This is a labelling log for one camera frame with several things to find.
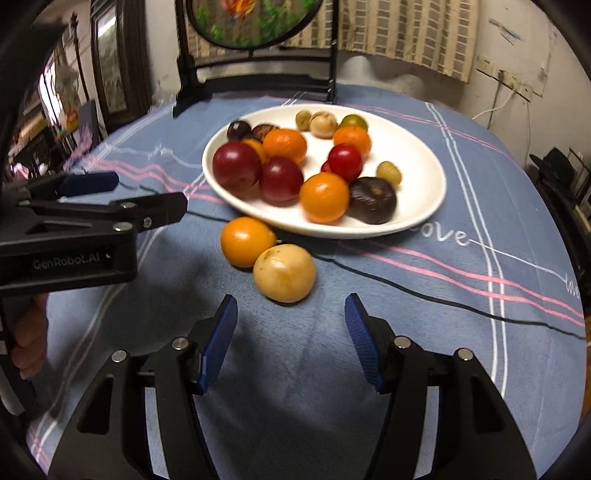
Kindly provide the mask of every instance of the blue gripper pad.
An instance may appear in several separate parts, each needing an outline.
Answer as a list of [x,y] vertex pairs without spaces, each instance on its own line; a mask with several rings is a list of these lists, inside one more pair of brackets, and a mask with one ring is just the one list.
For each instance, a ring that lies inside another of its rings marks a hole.
[[236,299],[227,295],[216,312],[215,318],[218,318],[217,325],[203,351],[201,360],[199,387],[203,393],[214,384],[222,369],[223,360],[238,322],[238,303]]
[[68,175],[57,187],[60,197],[78,197],[91,193],[112,192],[119,185],[119,176],[114,171]]
[[394,332],[385,320],[370,317],[355,293],[345,300],[345,323],[365,379],[381,393],[384,387],[383,359],[395,337]]

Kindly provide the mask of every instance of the human hand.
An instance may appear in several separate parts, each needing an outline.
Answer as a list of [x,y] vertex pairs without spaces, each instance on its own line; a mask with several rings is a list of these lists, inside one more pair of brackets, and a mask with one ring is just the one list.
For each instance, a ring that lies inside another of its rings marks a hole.
[[20,370],[21,377],[29,378],[39,373],[47,354],[46,315],[48,294],[33,297],[33,302],[14,327],[15,346],[12,363]]

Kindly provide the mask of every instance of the orange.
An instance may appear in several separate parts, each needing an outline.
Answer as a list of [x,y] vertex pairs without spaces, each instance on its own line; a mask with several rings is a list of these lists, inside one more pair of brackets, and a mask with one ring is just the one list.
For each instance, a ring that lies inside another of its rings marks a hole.
[[252,268],[256,259],[276,244],[273,231],[260,220],[250,217],[232,220],[220,236],[224,257],[238,268]]
[[269,161],[269,157],[267,157],[267,154],[265,153],[265,150],[263,149],[261,142],[257,142],[256,140],[253,140],[252,138],[245,138],[244,140],[240,140],[240,141],[242,143],[245,143],[246,145],[249,145],[252,148],[254,148],[255,152],[258,154],[259,158],[261,159],[261,163],[263,165]]
[[333,135],[335,145],[348,143],[357,147],[359,152],[367,158],[371,150],[371,138],[365,129],[361,127],[341,127]]
[[334,173],[317,173],[301,186],[300,203],[310,221],[334,222],[349,208],[349,186]]
[[308,142],[297,130],[276,128],[262,142],[267,157],[285,157],[300,164],[306,157]]

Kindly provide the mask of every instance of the table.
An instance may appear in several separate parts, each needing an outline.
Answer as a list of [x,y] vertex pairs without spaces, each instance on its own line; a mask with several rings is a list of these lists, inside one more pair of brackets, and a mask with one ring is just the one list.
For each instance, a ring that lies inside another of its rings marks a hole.
[[[296,102],[261,96],[216,98],[177,119],[172,105],[108,137],[85,158],[87,170],[115,170],[122,184],[85,201],[184,191],[178,225],[142,235],[139,274],[128,285],[53,294],[48,365],[36,379],[49,413],[29,429],[47,469],[78,399],[116,349],[153,351],[211,315],[225,293],[239,321],[217,383],[196,400],[223,480],[359,480],[369,464],[388,399],[365,382],[343,305],[357,292],[369,313],[424,349],[474,350],[509,405],[539,474],[577,427],[584,389],[583,312],[558,230],[526,174],[501,142],[475,122],[385,90],[340,86],[339,104],[390,119],[439,157],[447,197],[426,223],[367,241],[332,241],[278,232],[326,261],[303,302],[282,307],[261,297],[251,275],[223,259],[223,220],[237,216],[205,183],[208,139],[249,112]],[[415,291],[513,320],[491,320],[433,304],[346,271],[336,263]],[[165,475],[154,396],[152,460]],[[417,474],[433,455],[437,391],[430,391]]]

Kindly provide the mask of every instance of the checkered curtain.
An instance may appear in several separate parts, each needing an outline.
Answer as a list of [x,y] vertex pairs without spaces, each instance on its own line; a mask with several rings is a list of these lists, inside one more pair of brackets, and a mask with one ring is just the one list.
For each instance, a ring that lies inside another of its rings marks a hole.
[[[403,60],[469,81],[479,0],[341,0],[340,4],[341,50]],[[187,18],[185,22],[189,51],[196,59],[228,52],[210,45]],[[310,25],[285,45],[329,48],[331,29],[332,0],[325,0]]]

